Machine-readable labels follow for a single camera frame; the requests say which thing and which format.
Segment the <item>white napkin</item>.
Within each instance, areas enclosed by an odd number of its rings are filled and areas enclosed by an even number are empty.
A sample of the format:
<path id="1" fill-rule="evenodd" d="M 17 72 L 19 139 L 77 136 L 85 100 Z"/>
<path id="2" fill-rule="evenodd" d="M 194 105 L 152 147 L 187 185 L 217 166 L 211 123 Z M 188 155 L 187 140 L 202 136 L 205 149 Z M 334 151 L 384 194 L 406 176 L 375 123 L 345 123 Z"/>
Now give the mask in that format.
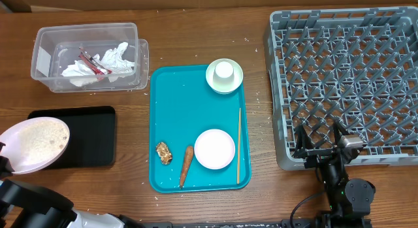
<path id="1" fill-rule="evenodd" d="M 104 68 L 111 70 L 111 74 L 127 74 L 132 72 L 135 66 L 135 62 L 122 58 L 127 48 L 128 43 L 122 42 L 117 48 L 108 49 L 103 57 L 100 57 L 99 54 L 92 57 Z M 75 60 L 72 65 L 68 65 L 61 75 L 70 77 L 70 83 L 76 87 L 83 87 L 105 79 L 105 75 L 95 75 L 81 59 Z"/>

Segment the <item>pile of rice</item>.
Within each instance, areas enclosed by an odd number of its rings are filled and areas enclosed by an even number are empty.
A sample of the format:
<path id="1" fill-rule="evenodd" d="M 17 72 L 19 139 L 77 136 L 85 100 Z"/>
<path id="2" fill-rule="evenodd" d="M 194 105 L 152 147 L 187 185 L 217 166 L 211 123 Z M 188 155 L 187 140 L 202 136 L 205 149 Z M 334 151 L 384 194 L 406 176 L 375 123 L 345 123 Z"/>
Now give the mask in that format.
<path id="1" fill-rule="evenodd" d="M 55 120 L 41 120 L 24 127 L 18 134 L 24 165 L 49 161 L 63 152 L 70 137 L 66 125 Z"/>

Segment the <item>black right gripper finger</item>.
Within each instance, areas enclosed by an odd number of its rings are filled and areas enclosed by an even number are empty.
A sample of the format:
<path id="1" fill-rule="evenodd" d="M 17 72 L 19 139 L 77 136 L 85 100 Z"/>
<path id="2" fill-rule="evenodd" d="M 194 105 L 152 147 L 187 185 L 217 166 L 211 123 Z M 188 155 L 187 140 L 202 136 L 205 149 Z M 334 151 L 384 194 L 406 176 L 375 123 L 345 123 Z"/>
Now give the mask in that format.
<path id="1" fill-rule="evenodd" d="M 296 151 L 304 151 L 304 150 L 311 150 L 314 149 L 314 145 L 312 140 L 309 138 L 306 130 L 304 129 L 304 125 L 300 124 L 296 127 L 295 133 L 297 135 L 297 143 L 295 150 Z"/>
<path id="2" fill-rule="evenodd" d="M 339 122 L 333 122 L 332 129 L 334 132 L 335 145 L 337 145 L 339 148 L 345 148 L 344 140 L 342 137 L 348 136 L 350 133 L 344 127 L 342 127 Z"/>

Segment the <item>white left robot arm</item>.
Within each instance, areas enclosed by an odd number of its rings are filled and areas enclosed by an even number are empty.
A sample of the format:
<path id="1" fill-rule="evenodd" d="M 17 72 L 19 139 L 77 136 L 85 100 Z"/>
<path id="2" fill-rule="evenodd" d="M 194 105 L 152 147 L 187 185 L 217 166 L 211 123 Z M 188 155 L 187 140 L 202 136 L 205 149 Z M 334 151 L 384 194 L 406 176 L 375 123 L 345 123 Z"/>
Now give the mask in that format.
<path id="1" fill-rule="evenodd" d="M 90 214 L 74 209 L 74 203 L 46 187 L 9 180 L 14 170 L 7 157 L 1 157 L 1 227 L 13 206 L 22 211 L 13 227 L 140 227 L 144 225 L 127 216 Z"/>

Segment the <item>orange carrot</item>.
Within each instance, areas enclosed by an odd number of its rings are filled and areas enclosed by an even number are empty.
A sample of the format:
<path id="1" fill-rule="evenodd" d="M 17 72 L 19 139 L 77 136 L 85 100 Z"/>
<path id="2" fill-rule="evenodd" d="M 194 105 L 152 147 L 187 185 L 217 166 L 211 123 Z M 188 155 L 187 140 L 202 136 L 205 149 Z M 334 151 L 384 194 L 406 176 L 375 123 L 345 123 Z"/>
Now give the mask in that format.
<path id="1" fill-rule="evenodd" d="M 179 183 L 180 189 L 182 189 L 184 186 L 185 179 L 187 177 L 187 173 L 190 168 L 193 157 L 194 157 L 194 149 L 192 146 L 188 146 L 185 151 L 184 162 L 182 165 L 182 171 L 180 175 L 180 183 Z"/>

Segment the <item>large white plate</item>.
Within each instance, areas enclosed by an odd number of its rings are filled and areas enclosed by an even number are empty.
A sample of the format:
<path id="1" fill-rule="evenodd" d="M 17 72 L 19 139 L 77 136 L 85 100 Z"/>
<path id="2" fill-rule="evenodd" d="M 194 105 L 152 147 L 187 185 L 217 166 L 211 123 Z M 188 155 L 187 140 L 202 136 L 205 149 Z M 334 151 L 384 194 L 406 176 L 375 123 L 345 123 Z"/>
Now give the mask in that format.
<path id="1" fill-rule="evenodd" d="M 17 123 L 16 125 L 13 125 L 9 129 L 7 129 L 5 132 L 3 132 L 1 134 L 1 142 L 4 144 L 4 146 L 3 146 L 3 149 L 1 150 L 1 156 L 7 157 L 9 159 L 11 167 L 14 170 L 13 174 L 29 174 L 29 173 L 44 169 L 48 167 L 49 165 L 51 165 L 53 162 L 55 162 L 66 150 L 65 148 L 61 154 L 59 154 L 55 158 L 49 161 L 46 161 L 44 163 L 39 163 L 35 165 L 23 164 L 23 158 L 21 155 L 20 141 L 18 139 L 18 134 L 24 127 L 31 125 L 32 123 L 39 122 L 41 120 L 55 120 L 57 122 L 65 124 L 67 129 L 69 130 L 68 125 L 62 120 L 59 120 L 57 118 L 51 118 L 51 117 L 39 117 L 39 118 L 31 118 L 23 122 Z"/>

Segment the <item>red snack wrapper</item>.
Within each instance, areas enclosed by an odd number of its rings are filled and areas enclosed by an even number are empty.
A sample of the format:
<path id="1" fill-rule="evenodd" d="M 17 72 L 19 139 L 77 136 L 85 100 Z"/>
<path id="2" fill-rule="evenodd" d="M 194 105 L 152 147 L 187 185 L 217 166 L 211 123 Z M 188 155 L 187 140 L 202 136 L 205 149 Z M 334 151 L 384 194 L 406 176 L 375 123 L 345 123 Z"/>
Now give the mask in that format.
<path id="1" fill-rule="evenodd" d="M 106 75 L 112 73 L 111 70 L 104 68 L 93 57 L 91 57 L 82 46 L 80 46 L 79 49 L 79 58 L 94 72 L 95 75 Z"/>

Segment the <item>brown walnut food scrap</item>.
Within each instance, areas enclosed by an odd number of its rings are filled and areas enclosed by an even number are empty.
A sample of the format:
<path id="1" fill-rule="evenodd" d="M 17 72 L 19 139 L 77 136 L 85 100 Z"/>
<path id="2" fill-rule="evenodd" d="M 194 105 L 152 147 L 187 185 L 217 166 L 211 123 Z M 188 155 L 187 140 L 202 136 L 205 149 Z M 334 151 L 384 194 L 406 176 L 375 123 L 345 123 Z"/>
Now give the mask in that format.
<path id="1" fill-rule="evenodd" d="M 166 143 L 164 142 L 160 142 L 157 144 L 156 148 L 155 148 L 161 163 L 163 165 L 169 165 L 172 161 L 172 153 L 169 150 L 169 147 L 167 146 Z"/>

